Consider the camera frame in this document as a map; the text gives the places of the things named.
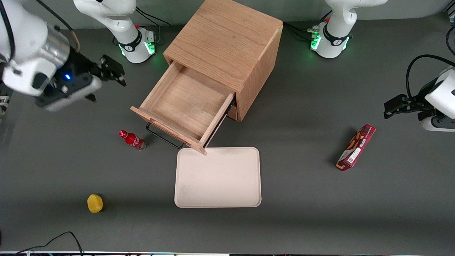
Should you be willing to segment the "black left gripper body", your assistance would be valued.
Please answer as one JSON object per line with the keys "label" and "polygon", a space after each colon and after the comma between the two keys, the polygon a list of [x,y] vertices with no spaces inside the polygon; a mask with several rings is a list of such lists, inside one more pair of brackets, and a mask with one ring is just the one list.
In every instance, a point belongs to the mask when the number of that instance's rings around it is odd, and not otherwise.
{"label": "black left gripper body", "polygon": [[419,121],[428,117],[441,116],[441,112],[425,99],[425,96],[432,92],[436,87],[436,84],[437,80],[432,80],[425,84],[416,95],[412,96],[410,94],[408,96],[413,102],[411,103],[411,108],[419,112]]}

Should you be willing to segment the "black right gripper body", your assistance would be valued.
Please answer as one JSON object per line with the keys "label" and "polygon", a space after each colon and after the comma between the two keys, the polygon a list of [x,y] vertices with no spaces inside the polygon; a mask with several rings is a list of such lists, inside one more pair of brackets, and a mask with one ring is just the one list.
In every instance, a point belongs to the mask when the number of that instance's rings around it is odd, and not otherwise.
{"label": "black right gripper body", "polygon": [[56,71],[44,89],[43,97],[69,97],[81,89],[87,89],[94,80],[92,76],[100,78],[102,73],[100,64],[70,48],[67,61]]}

